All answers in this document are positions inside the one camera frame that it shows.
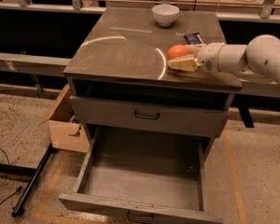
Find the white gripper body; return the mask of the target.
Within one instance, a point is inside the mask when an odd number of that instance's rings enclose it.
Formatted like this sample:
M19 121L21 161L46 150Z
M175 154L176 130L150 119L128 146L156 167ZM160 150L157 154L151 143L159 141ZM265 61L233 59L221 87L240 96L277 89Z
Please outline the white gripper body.
M218 56L224 43L210 43L203 46L198 52L198 62L206 73L219 73Z

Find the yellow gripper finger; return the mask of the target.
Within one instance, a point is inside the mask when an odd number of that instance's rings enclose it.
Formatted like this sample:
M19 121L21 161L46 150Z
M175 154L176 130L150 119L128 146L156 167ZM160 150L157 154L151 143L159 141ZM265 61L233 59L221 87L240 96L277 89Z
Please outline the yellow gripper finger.
M186 55L171 59L167 64L171 69L185 72L195 72L200 67L198 59L193 55Z
M193 55L197 55L203 47L205 47L205 44L187 45L189 53Z

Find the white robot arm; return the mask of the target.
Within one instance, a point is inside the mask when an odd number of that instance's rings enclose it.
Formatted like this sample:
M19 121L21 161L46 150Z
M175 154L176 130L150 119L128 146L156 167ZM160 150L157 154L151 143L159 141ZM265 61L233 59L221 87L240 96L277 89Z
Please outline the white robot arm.
M259 35L247 45L209 43L181 45L182 53L167 54L167 65L184 72L229 73L241 79L280 87L280 39Z

